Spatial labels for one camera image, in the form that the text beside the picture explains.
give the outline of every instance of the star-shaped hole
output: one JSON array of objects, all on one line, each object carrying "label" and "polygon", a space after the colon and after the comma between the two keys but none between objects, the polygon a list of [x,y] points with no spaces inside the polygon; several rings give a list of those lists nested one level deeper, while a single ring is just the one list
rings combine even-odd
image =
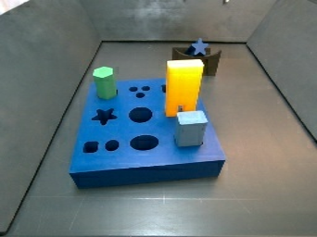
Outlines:
[{"label": "star-shaped hole", "polygon": [[96,110],[96,116],[92,118],[92,120],[99,120],[101,125],[105,125],[108,120],[116,119],[117,117],[112,115],[113,109],[103,110],[97,109]]}]

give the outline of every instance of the yellow block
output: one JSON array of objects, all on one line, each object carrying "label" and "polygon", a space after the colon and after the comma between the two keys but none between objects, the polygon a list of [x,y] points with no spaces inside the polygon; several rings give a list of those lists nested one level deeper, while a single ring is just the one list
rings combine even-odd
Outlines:
[{"label": "yellow block", "polygon": [[178,107],[194,111],[200,89],[203,62],[200,59],[167,61],[164,114],[174,117]]}]

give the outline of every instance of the green block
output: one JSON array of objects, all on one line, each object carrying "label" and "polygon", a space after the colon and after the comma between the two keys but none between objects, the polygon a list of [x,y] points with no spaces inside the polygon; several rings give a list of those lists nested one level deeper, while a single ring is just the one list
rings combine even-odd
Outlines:
[{"label": "green block", "polygon": [[97,97],[107,100],[115,97],[116,85],[113,79],[113,69],[108,67],[95,69],[92,76]]}]

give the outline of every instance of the gray wall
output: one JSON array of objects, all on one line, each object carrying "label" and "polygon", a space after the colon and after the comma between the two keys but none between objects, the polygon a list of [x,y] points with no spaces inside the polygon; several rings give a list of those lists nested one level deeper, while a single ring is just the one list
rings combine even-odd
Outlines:
[{"label": "gray wall", "polygon": [[76,0],[32,0],[0,16],[0,233],[99,43]]},{"label": "gray wall", "polygon": [[275,0],[80,0],[104,41],[246,42]]},{"label": "gray wall", "polygon": [[317,4],[278,0],[247,45],[317,140]]}]

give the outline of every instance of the blue foam block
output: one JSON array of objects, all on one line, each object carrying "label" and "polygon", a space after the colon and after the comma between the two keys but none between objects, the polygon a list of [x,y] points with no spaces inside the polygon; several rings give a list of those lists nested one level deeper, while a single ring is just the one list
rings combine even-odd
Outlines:
[{"label": "blue foam block", "polygon": [[[77,188],[219,175],[224,153],[208,116],[203,144],[175,145],[175,118],[164,116],[164,83],[116,81],[117,96],[109,100],[97,98],[91,84],[69,166]],[[202,100],[196,109],[206,112]]]}]

